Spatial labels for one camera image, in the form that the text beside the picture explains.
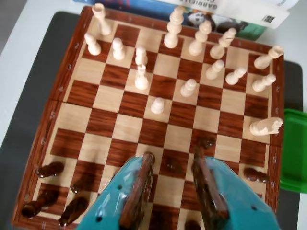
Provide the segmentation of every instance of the dark brown chess piece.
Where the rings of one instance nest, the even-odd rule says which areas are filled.
[[[253,168],[245,168],[243,173],[244,173],[244,176],[249,181],[258,181],[262,183],[267,183],[268,180],[270,179],[267,174],[263,172],[259,172]]]
[[[36,174],[40,178],[49,177],[49,176],[57,176],[64,170],[64,164],[62,162],[52,162],[49,165],[45,165],[39,168]]]
[[[36,201],[30,201],[25,204],[21,210],[21,214],[26,218],[36,216],[42,208],[52,206],[58,199],[59,192],[54,190],[46,190],[42,192]]]
[[[84,197],[77,197],[67,205],[59,219],[59,225],[65,227],[73,223],[88,207],[88,200]]]

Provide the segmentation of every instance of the green plastic container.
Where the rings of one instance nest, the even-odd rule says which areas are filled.
[[[280,187],[307,193],[307,114],[284,110],[284,138]]]

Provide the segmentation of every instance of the white chess piece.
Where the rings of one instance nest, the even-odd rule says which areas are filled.
[[[256,92],[263,91],[266,86],[272,85],[276,81],[276,76],[274,74],[269,74],[260,80],[256,80],[252,84],[252,88]]]
[[[175,48],[178,44],[178,34],[182,29],[181,24],[184,20],[183,11],[182,6],[177,6],[169,16],[170,22],[166,26],[168,33],[164,37],[164,44],[167,48]]]
[[[190,97],[196,88],[196,81],[194,79],[189,79],[180,89],[180,93],[184,97]]]
[[[270,117],[250,124],[249,130],[255,136],[265,136],[279,133],[283,120],[279,117]]]
[[[142,46],[136,47],[135,51],[135,63],[137,65],[146,65],[147,64],[147,53],[146,49]]]
[[[214,45],[210,50],[210,56],[214,59],[221,59],[225,54],[225,48],[229,47],[236,35],[236,29],[230,28],[219,39],[219,44]]]
[[[148,88],[149,82],[146,77],[146,67],[144,65],[138,65],[134,84],[139,90],[146,90]]]
[[[270,62],[273,59],[276,59],[281,55],[283,55],[283,48],[281,46],[273,46],[269,50],[268,54],[256,58],[254,61],[254,66],[257,69],[265,69],[270,65]]]
[[[111,34],[112,27],[105,19],[106,17],[105,6],[101,3],[96,3],[92,7],[92,11],[94,17],[98,20],[100,33],[104,36]]]
[[[245,68],[239,67],[234,72],[228,73],[225,77],[225,81],[229,85],[235,85],[238,83],[239,79],[242,78],[244,74],[246,74],[246,71],[247,70]]]
[[[199,25],[199,30],[195,33],[195,39],[189,45],[189,53],[197,56],[203,51],[203,43],[207,41],[208,34],[211,33],[212,27],[210,21],[204,21]]]
[[[122,60],[125,57],[124,45],[120,38],[114,38],[112,42],[113,46],[113,57],[116,60]]]
[[[153,101],[151,110],[154,114],[161,114],[164,110],[164,100],[161,97],[156,98]]]
[[[219,72],[221,72],[221,70],[224,67],[224,62],[222,60],[217,60],[216,62],[213,63],[213,65],[207,69],[206,71],[206,78],[213,80],[216,79]]]
[[[90,52],[91,55],[96,56],[101,53],[101,46],[97,43],[97,40],[93,35],[85,33],[84,39],[87,43],[88,52]]]

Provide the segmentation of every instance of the chessboard square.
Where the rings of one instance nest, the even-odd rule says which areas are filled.
[[[209,85],[214,86],[218,88],[222,88],[224,84],[224,76],[225,76],[225,68],[223,68],[219,73],[216,79],[210,80],[206,77],[206,71],[211,67],[212,65],[203,63],[202,69],[201,69],[201,84],[203,85]]]
[[[86,107],[92,107],[99,85],[74,80],[67,102]]]
[[[125,91],[121,100],[119,113],[143,118],[147,98],[147,95]]]
[[[74,71],[74,79],[99,85],[105,65],[100,61],[81,58],[77,69]]]
[[[184,179],[186,177],[189,155],[185,152],[164,149],[160,175]]]
[[[235,138],[242,138],[244,116],[220,112],[218,134]]]
[[[240,163],[264,167],[266,144],[242,140]]]
[[[179,208],[183,187],[183,179],[159,175],[153,203]]]
[[[85,190],[98,192],[103,169],[104,166],[101,164],[78,160],[75,172],[73,173],[71,186],[80,180],[88,180]]]
[[[241,139],[227,137],[223,135],[217,135],[216,147],[215,147],[215,158],[240,162],[240,152],[241,152]]]
[[[197,105],[219,110],[221,108],[222,93],[223,89],[221,88],[200,85]]]
[[[223,89],[221,111],[244,115],[245,93]]]
[[[189,152],[192,129],[168,125],[164,148],[181,152]]]
[[[190,97],[184,97],[181,95],[180,89],[186,83],[185,80],[176,80],[175,91],[173,95],[173,101],[182,102],[186,104],[196,105],[197,104],[197,96],[200,89],[200,85],[197,84],[194,90],[194,93]]]
[[[202,63],[181,59],[177,78],[182,80],[194,79],[197,83],[201,79]]]
[[[112,138],[137,143],[141,126],[141,118],[118,114]]]
[[[154,74],[177,78],[180,58],[158,53]]]
[[[139,143],[163,147],[167,123],[143,119]]]
[[[217,133],[220,111],[196,106],[193,128]]]
[[[106,164],[122,167],[130,157],[135,156],[137,146],[137,143],[112,139]]]
[[[114,37],[119,37],[125,46],[135,46],[140,29],[118,24]]]
[[[195,111],[196,106],[194,105],[173,102],[171,114],[169,117],[169,124],[186,128],[193,128]]]
[[[175,57],[180,57],[181,55],[181,50],[182,50],[182,45],[183,45],[183,38],[179,37],[178,38],[178,44],[175,48],[167,48],[164,44],[164,37],[165,34],[162,35],[162,39],[160,42],[160,47],[159,47],[159,53],[160,54],[166,54],[166,55],[171,55],[171,56],[175,56]]]
[[[86,133],[78,159],[97,164],[105,164],[111,140],[111,138]]]
[[[267,98],[247,94],[244,115],[266,119],[268,118],[268,106],[269,100]]]
[[[124,89],[129,69],[106,64],[104,74],[100,81],[101,85]]]
[[[154,74],[149,95],[171,100],[173,98],[175,85],[176,79]]]
[[[100,85],[93,104],[93,108],[118,113],[123,93],[123,90]]]
[[[160,114],[154,114],[151,110],[151,107],[155,99],[156,98],[152,96],[148,97],[146,108],[145,108],[145,113],[144,113],[144,118],[168,123],[173,101],[164,99],[163,112]]]
[[[117,113],[101,109],[92,109],[86,132],[111,137],[116,118]]]

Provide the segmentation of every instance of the qr code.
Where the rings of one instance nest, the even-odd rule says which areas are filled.
[[[266,23],[271,23],[275,17],[266,15],[262,20]]]

